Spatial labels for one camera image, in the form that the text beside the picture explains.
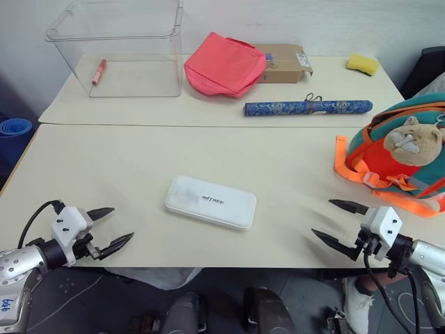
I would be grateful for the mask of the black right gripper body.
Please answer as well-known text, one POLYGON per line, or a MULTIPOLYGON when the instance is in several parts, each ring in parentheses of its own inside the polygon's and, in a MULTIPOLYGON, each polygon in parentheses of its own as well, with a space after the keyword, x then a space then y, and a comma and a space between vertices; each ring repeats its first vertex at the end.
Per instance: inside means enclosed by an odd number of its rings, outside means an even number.
POLYGON ((357 260, 361 253, 364 256, 375 254, 380 249, 380 238, 367 230, 360 230, 355 240, 354 259, 357 260))

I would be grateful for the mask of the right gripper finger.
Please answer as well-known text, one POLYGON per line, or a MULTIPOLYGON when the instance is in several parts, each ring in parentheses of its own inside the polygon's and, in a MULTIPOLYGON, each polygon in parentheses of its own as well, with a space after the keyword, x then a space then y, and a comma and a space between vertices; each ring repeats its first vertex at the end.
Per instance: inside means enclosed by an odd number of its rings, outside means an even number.
POLYGON ((365 205, 361 205, 357 202, 349 201, 349 200, 340 200, 340 199, 329 199, 329 203, 353 214, 361 214, 365 215, 369 210, 369 207, 365 205))
POLYGON ((346 246, 341 244, 337 238, 321 232, 319 230, 311 229, 311 231, 327 246, 333 248, 334 250, 340 252, 341 254, 346 255, 353 261, 356 261, 362 252, 362 242, 358 239, 355 242, 355 247, 346 246))

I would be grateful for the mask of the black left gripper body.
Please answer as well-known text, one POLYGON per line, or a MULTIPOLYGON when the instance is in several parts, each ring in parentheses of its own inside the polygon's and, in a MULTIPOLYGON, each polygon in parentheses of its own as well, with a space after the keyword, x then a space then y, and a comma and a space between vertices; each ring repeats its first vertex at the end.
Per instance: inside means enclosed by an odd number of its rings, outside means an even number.
POLYGON ((74 256, 77 260, 84 257, 91 257, 93 260, 100 260, 101 251, 92 244, 93 236, 87 233, 84 238, 74 243, 74 256))

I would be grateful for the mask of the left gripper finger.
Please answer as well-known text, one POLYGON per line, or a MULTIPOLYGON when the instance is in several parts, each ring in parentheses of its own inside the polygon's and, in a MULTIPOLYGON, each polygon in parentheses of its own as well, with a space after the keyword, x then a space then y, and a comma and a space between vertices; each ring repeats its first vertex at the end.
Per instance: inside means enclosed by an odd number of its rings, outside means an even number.
POLYGON ((134 236, 134 233, 131 232, 129 234, 122 235, 117 239, 114 239, 107 247, 100 249, 96 248, 97 257, 96 260, 104 260, 112 254, 118 252, 121 248, 123 248, 134 236))
POLYGON ((94 223, 95 221, 98 221, 105 216, 111 214, 114 212, 115 209, 113 207, 102 207, 99 209, 91 209, 90 211, 86 212, 87 221, 89 223, 94 223))

